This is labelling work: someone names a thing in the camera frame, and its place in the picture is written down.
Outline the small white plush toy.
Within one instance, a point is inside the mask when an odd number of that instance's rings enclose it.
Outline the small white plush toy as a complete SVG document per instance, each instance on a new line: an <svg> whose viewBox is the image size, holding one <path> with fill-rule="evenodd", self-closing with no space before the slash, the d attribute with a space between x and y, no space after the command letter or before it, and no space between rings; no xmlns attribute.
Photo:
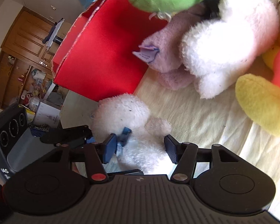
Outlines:
<svg viewBox="0 0 280 224"><path fill-rule="evenodd" d="M171 175L174 164L165 150L164 137L170 123L154 117L138 97L123 94L99 101L91 131L97 142L115 134L119 143L118 165L122 170L139 169L145 175Z"/></svg>

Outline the white carton box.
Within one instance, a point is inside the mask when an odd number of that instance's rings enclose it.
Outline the white carton box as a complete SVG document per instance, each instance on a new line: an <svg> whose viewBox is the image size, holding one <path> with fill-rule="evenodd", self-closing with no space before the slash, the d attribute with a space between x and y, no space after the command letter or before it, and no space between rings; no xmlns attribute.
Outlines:
<svg viewBox="0 0 280 224"><path fill-rule="evenodd" d="M41 101L38 105L33 124L46 124L50 128L57 128L60 122L60 106L48 101Z"/></svg>

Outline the green cartoon bed sheet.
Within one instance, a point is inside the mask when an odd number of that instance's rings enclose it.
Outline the green cartoon bed sheet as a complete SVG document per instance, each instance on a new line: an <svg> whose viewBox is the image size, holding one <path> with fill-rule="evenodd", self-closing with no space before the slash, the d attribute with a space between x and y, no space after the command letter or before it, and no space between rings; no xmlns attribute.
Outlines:
<svg viewBox="0 0 280 224"><path fill-rule="evenodd" d="M178 91L166 89L148 69L134 93L154 116L168 120L171 134L179 142L192 142L201 148L221 144L269 175L276 185L270 212L280 220L280 138L246 116L233 86L205 100L193 85Z"/></svg>

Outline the wooden wardrobe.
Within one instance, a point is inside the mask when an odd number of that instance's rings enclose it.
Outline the wooden wardrobe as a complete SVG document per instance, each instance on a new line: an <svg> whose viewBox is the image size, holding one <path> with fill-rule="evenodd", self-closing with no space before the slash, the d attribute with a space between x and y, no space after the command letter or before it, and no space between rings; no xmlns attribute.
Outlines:
<svg viewBox="0 0 280 224"><path fill-rule="evenodd" d="M11 100L19 100L32 83L31 72L53 79L52 59L65 37L65 22L60 26L24 7L0 43L0 110Z"/></svg>

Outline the red cardboard box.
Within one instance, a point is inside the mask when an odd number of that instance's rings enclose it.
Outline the red cardboard box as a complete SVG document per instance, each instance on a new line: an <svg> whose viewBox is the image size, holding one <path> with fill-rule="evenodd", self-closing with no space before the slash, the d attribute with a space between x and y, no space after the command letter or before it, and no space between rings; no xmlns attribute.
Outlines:
<svg viewBox="0 0 280 224"><path fill-rule="evenodd" d="M132 94L148 69L133 52L166 24L128 0L95 1L79 15L53 57L53 82L94 101Z"/></svg>

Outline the pink white plush toy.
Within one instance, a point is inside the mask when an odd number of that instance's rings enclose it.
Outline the pink white plush toy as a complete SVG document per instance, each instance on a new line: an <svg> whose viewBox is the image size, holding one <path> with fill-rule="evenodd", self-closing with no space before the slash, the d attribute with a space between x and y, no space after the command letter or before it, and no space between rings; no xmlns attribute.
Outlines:
<svg viewBox="0 0 280 224"><path fill-rule="evenodd" d="M195 86L203 99L225 91L279 32L279 0L204 0L173 16L134 55L171 90Z"/></svg>

